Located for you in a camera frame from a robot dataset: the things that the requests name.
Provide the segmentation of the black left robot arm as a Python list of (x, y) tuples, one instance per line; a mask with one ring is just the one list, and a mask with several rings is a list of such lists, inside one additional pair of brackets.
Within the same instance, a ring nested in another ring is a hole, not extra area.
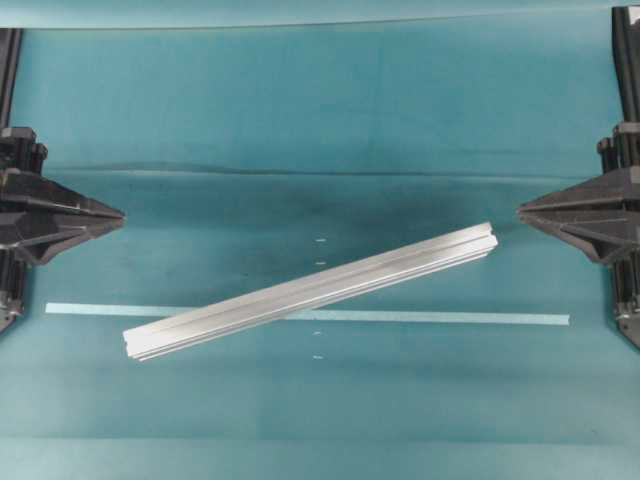
[(28, 270), (121, 228), (125, 214), (42, 175), (46, 146), (9, 125), (22, 31), (1, 30), (1, 329), (24, 312)]

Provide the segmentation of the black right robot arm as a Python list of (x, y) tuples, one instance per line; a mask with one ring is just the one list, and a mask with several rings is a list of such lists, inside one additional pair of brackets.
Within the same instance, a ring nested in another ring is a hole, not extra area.
[(603, 173), (521, 205), (524, 223), (611, 269), (619, 321), (639, 315), (639, 8), (612, 9), (623, 120), (597, 144)]

